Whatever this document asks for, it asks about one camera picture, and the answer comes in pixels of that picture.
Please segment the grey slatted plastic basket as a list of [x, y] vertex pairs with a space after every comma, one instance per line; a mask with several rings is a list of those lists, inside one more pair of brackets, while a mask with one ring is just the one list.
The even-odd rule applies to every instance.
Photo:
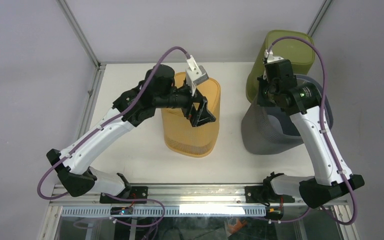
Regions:
[[257, 104], [257, 94], [241, 122], [245, 148], [256, 155], [274, 155], [304, 144], [308, 153], [324, 156], [329, 147], [324, 134], [333, 126], [323, 88], [306, 75], [278, 79], [275, 107]]

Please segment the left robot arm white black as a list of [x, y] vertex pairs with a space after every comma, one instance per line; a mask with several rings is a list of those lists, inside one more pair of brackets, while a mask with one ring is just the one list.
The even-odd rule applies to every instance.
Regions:
[[152, 118], [156, 109], [180, 109], [192, 127], [216, 121], [208, 100], [196, 88], [209, 79], [203, 66], [188, 68], [181, 87], [175, 86], [175, 71], [168, 65], [154, 66], [145, 79], [123, 92], [106, 115], [71, 146], [51, 149], [46, 157], [72, 197], [88, 192], [110, 194], [118, 203], [131, 196], [130, 184], [121, 174], [109, 174], [91, 167], [92, 162], [112, 143]]

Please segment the yellow slatted plastic basket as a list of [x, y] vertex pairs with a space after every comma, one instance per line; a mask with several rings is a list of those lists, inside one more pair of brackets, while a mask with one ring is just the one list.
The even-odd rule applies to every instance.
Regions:
[[166, 146], [179, 154], [202, 158], [211, 153], [220, 130], [222, 89], [217, 80], [209, 78], [197, 86], [208, 100], [208, 110], [216, 117], [215, 122], [192, 127], [180, 109], [161, 110], [163, 137]]

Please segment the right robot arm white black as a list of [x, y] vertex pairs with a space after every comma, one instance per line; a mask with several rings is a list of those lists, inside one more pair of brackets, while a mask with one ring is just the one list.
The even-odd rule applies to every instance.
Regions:
[[282, 195], [299, 197], [316, 209], [363, 187], [363, 176], [347, 166], [330, 133], [319, 88], [311, 82], [299, 84], [287, 59], [267, 62], [264, 67], [264, 75], [258, 78], [257, 104], [278, 108], [290, 118], [311, 159], [314, 176], [273, 172], [263, 180], [263, 198], [274, 203]]

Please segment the green slatted plastic basket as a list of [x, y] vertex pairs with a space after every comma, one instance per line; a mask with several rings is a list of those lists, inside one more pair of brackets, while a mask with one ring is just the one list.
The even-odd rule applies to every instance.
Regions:
[[[290, 31], [290, 30], [271, 30], [264, 39], [262, 47], [257, 55], [253, 67], [247, 77], [245, 95], [247, 100], [251, 103], [257, 95], [259, 82], [258, 77], [262, 76], [265, 68], [263, 58], [265, 51], [277, 39], [285, 36], [298, 37], [304, 39], [309, 43], [313, 43], [313, 39], [303, 32]], [[307, 44], [296, 39], [284, 39], [277, 42], [271, 49], [273, 55], [283, 59], [290, 60], [293, 72], [295, 74], [306, 75], [310, 71], [314, 61], [315, 53]]]

